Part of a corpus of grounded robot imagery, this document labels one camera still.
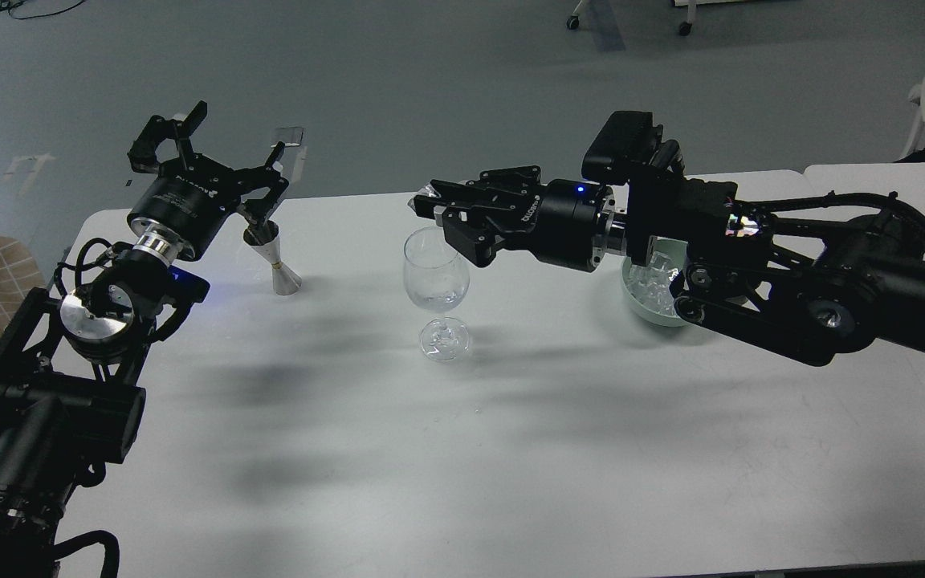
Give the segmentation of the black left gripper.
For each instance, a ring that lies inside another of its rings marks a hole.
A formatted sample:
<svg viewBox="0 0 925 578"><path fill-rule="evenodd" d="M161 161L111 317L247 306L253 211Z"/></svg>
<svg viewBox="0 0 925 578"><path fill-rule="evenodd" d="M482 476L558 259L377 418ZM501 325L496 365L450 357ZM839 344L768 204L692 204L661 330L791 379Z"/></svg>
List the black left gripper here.
<svg viewBox="0 0 925 578"><path fill-rule="evenodd" d="M289 181L278 168L286 143L276 143L267 161L256 168L231 169L208 157L198 157L190 138L208 115L208 103L198 101L183 120L153 115L128 151L137 174L157 179L126 216L135 234L150 226L163 226L182 244L177 259L198 261L236 212L246 220L251 238L275 238L279 228L271 222ZM176 144L177 160L158 160L166 140Z"/></svg>

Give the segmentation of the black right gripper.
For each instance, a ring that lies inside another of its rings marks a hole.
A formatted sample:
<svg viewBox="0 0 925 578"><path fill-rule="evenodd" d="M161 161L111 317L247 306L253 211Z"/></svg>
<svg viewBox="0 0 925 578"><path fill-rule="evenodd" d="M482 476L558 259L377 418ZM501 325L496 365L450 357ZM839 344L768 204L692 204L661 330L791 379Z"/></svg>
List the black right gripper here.
<svg viewBox="0 0 925 578"><path fill-rule="evenodd" d="M430 181L439 201L431 219L445 241L474 266L500 251L526 251L541 263L591 273L605 255L612 188L556 179L544 185L537 165L484 169L476 178Z"/></svg>

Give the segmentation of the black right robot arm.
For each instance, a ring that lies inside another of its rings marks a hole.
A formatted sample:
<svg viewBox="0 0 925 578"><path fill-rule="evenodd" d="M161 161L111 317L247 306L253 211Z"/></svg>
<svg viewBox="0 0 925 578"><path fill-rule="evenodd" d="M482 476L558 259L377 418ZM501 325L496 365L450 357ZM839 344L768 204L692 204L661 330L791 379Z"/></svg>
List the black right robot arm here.
<svg viewBox="0 0 925 578"><path fill-rule="evenodd" d="M583 182L537 167L433 180L409 207L477 267L500 251L594 271L605 253L650 262L686 245L669 282L679 318L811 366L875 340L925 352L925 216L895 193L742 201L678 162L621 161Z"/></svg>

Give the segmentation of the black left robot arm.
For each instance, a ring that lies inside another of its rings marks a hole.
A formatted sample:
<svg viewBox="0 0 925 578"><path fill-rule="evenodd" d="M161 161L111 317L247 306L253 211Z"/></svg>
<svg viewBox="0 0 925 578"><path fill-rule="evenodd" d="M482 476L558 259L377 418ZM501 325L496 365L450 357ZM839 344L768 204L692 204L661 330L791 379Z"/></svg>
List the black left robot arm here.
<svg viewBox="0 0 925 578"><path fill-rule="evenodd" d="M195 151L205 102L148 120L128 151L133 172L153 176L126 216L136 241L92 238L51 285L26 294L0 337L0 577L55 577L87 547L104 552L115 577L120 549L109 531L56 538L67 501L98 486L135 442L146 392L138 385L152 345L170 338L210 285L182 270L198 261L234 215L243 241L273 273L273 290L301 278L280 260L272 216L294 180L280 164L304 162L304 129L278 128L267 159L234 169Z"/></svg>

